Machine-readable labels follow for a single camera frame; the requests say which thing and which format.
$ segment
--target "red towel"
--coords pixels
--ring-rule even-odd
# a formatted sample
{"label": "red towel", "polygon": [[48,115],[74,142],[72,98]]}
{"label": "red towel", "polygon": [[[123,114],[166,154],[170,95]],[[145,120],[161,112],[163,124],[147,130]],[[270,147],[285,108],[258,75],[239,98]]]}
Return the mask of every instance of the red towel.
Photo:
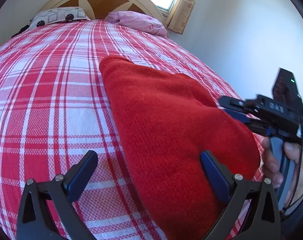
{"label": "red towel", "polygon": [[143,205],[168,240],[200,240],[224,208],[200,153],[208,149],[232,173],[252,179],[260,164],[252,133],[187,75],[118,56],[104,58],[99,69]]}

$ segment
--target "pillow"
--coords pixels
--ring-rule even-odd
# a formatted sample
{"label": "pillow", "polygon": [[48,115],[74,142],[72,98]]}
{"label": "pillow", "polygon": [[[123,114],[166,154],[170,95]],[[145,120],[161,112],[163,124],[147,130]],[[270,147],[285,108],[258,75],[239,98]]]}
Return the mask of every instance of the pillow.
{"label": "pillow", "polygon": [[163,24],[146,14],[133,11],[110,12],[105,19],[107,22],[132,28],[141,32],[166,38],[167,31]]}
{"label": "pillow", "polygon": [[48,9],[36,14],[27,30],[32,30],[52,23],[72,22],[74,20],[90,21],[81,7],[61,7]]}

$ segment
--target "cable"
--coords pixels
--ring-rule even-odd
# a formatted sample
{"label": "cable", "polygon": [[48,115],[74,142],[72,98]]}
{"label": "cable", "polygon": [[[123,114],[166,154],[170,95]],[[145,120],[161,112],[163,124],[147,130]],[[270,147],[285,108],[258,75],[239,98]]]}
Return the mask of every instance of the cable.
{"label": "cable", "polygon": [[294,191],[293,191],[293,195],[291,197],[291,200],[289,202],[289,204],[287,205],[287,207],[283,210],[282,212],[282,216],[281,216],[281,219],[284,218],[284,215],[287,211],[288,208],[290,208],[291,206],[291,203],[293,202],[293,198],[296,194],[296,190],[297,190],[297,187],[298,187],[298,181],[299,181],[299,175],[300,175],[300,169],[301,169],[301,161],[302,161],[302,151],[303,151],[303,123],[302,123],[302,117],[301,115],[299,115],[300,117],[300,127],[301,127],[301,147],[300,147],[300,155],[299,155],[299,163],[298,163],[298,172],[297,172],[297,179],[296,179],[296,183],[295,183],[295,188],[294,188]]}

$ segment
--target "red plaid bedspread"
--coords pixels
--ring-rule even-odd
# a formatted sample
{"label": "red plaid bedspread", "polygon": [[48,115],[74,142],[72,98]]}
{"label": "red plaid bedspread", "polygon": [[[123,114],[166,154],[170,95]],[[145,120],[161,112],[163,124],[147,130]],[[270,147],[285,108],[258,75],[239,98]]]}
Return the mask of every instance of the red plaid bedspread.
{"label": "red plaid bedspread", "polygon": [[[238,97],[203,62],[167,38],[102,20],[53,24],[0,47],[0,225],[16,237],[25,181],[65,174],[84,154],[98,168],[75,210],[97,239],[165,239],[139,201],[126,168],[99,62],[116,54],[170,73],[185,73],[215,99]],[[260,180],[261,169],[254,179]],[[230,233],[235,236],[245,210]],[[59,218],[56,226],[68,237]]]}

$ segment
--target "beige curtain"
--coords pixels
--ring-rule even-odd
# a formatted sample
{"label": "beige curtain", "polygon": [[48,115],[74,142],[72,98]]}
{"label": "beige curtain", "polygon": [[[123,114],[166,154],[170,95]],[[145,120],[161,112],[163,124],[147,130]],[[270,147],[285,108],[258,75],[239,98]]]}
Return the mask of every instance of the beige curtain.
{"label": "beige curtain", "polygon": [[176,0],[169,11],[165,26],[182,34],[195,5],[195,0]]}

